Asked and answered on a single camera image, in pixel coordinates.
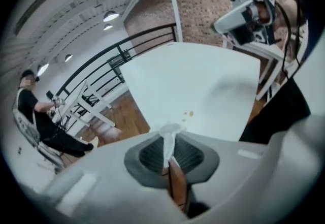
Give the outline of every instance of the man sitting on chair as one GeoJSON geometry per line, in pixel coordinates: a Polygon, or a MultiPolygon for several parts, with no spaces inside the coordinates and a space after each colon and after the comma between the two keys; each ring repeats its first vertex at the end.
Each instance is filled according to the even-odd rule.
{"type": "Polygon", "coordinates": [[[47,146],[70,154],[75,157],[82,157],[85,152],[91,151],[98,146],[98,137],[91,142],[81,142],[68,135],[64,130],[56,126],[47,112],[56,106],[55,102],[39,102],[32,91],[35,88],[36,77],[31,70],[26,70],[21,75],[20,88],[23,90],[18,97],[18,110],[33,123],[33,110],[35,112],[36,127],[40,133],[41,141],[47,146]]]}

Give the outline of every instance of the metal railing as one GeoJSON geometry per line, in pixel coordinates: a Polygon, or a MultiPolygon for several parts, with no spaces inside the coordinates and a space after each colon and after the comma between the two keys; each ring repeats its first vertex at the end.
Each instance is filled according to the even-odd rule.
{"type": "MultiPolygon", "coordinates": [[[[115,84],[113,87],[111,87],[110,89],[106,90],[101,96],[104,97],[105,95],[107,95],[109,92],[113,91],[116,87],[118,87],[120,84],[124,83],[124,79],[121,75],[120,72],[117,71],[117,69],[125,64],[126,62],[132,60],[133,58],[143,54],[144,52],[147,52],[149,51],[150,49],[152,48],[155,48],[161,44],[164,44],[164,43],[167,43],[167,42],[170,42],[170,41],[174,41],[176,42],[176,34],[175,34],[175,27],[176,24],[175,23],[171,23],[171,24],[166,24],[166,25],[162,25],[162,26],[158,26],[158,27],[155,27],[155,28],[151,28],[151,29],[148,29],[148,30],[145,30],[145,31],[142,31],[140,33],[137,33],[135,35],[132,35],[128,38],[125,38],[123,39],[122,41],[119,41],[118,43],[115,43],[109,47],[107,47],[106,49],[104,49],[103,51],[99,52],[98,54],[96,54],[94,57],[92,57],[90,60],[88,60],[87,62],[85,62],[74,74],[72,74],[70,76],[70,78],[63,84],[63,86],[59,89],[59,91],[56,93],[57,96],[60,96],[62,97],[62,94],[65,93],[67,96],[66,97],[62,97],[64,99],[67,99],[68,96],[70,96],[70,94],[76,90],[76,88],[86,79],[88,79],[91,75],[93,75],[95,72],[97,72],[99,69],[103,68],[105,65],[109,64],[110,61],[112,59],[116,59],[118,57],[121,57],[121,61],[116,65],[116,66],[113,66],[111,67],[109,70],[105,71],[103,74],[101,74],[99,77],[97,77],[93,82],[91,82],[90,85],[94,85],[96,84],[99,80],[101,80],[102,78],[104,78],[107,74],[109,74],[110,72],[113,72],[115,74],[114,77],[110,78],[108,81],[106,81],[104,84],[102,84],[99,88],[96,89],[96,91],[100,91],[102,88],[104,88],[107,84],[109,84],[110,82],[112,82],[114,79],[118,78],[119,79],[119,82],[117,84],[115,84]],[[166,29],[170,28],[170,32],[169,33],[163,33],[159,36],[156,36],[154,38],[151,38],[151,39],[148,39],[142,43],[139,43],[131,48],[128,48],[128,49],[125,49],[125,50],[122,50],[121,49],[121,45],[122,44],[125,44],[127,42],[130,42],[131,40],[133,39],[136,39],[136,38],[139,38],[141,36],[144,36],[144,35],[147,35],[149,33],[152,33],[152,32],[159,32],[161,30],[164,30],[166,31],[166,29]],[[150,43],[151,41],[153,40],[158,40],[162,37],[168,37],[168,36],[171,36],[170,39],[167,39],[167,40],[164,40],[162,42],[159,42],[157,43],[157,41],[154,42],[154,45],[150,46],[149,48],[146,48],[145,50],[141,51],[141,52],[138,52],[136,53],[135,55],[131,56],[129,55],[129,51],[132,50],[132,49],[135,49],[143,44],[147,44],[147,43],[150,43]],[[112,58],[110,58],[109,60],[103,62],[101,65],[97,66],[96,68],[93,68],[93,70],[86,76],[84,77],[77,85],[75,86],[72,86],[73,84],[71,84],[71,82],[81,73],[83,72],[86,68],[88,68],[92,63],[94,63],[94,61],[100,59],[104,54],[114,50],[114,49],[117,49],[118,50],[118,54],[113,56],[112,58]]],[[[88,102],[92,107],[94,105],[97,104],[97,102],[99,102],[99,100],[94,96],[94,95],[89,95],[89,96],[83,96],[82,97],[86,102],[88,102]]],[[[85,115],[88,111],[85,110],[82,106],[80,106],[79,104],[77,104],[75,106],[75,110],[72,111],[73,113],[78,113],[81,116],[85,115]]]]}

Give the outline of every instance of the black trouser leg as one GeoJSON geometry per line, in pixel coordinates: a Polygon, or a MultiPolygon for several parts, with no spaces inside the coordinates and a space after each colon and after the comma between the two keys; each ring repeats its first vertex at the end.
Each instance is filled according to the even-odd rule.
{"type": "Polygon", "coordinates": [[[85,155],[85,151],[91,151],[93,149],[92,144],[84,144],[63,130],[58,130],[50,138],[43,138],[42,142],[55,150],[75,157],[82,157],[85,155]]]}

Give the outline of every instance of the black t-shirt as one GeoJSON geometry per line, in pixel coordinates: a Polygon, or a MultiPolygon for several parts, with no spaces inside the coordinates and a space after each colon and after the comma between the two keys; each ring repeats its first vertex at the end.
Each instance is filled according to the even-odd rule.
{"type": "MultiPolygon", "coordinates": [[[[38,102],[34,94],[28,90],[23,89],[18,98],[18,110],[31,122],[33,122],[33,109],[38,102]]],[[[56,125],[51,118],[44,112],[35,111],[35,120],[37,130],[40,132],[41,139],[51,137],[56,130],[56,125]]]]}

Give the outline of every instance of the ceiling light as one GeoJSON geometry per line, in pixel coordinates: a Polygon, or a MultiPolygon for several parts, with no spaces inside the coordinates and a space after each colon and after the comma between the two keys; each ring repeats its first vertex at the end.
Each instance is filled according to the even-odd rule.
{"type": "Polygon", "coordinates": [[[49,67],[48,63],[43,66],[39,66],[37,76],[41,76],[46,71],[47,67],[49,67]]]}
{"type": "Polygon", "coordinates": [[[108,29],[110,29],[110,28],[112,28],[113,26],[111,25],[111,24],[106,24],[105,25],[105,27],[104,27],[104,31],[106,31],[106,30],[108,30],[108,29]]]}
{"type": "Polygon", "coordinates": [[[71,55],[71,54],[68,54],[68,55],[66,56],[66,58],[65,58],[65,60],[64,60],[64,61],[65,61],[65,62],[67,62],[68,60],[70,60],[70,59],[72,58],[72,56],[73,56],[73,55],[71,55]]]}
{"type": "Polygon", "coordinates": [[[118,17],[119,14],[116,13],[115,11],[111,10],[111,11],[108,11],[105,15],[104,15],[104,19],[103,21],[104,22],[108,22],[108,21],[111,21],[113,19],[115,19],[116,17],[118,17]]]}

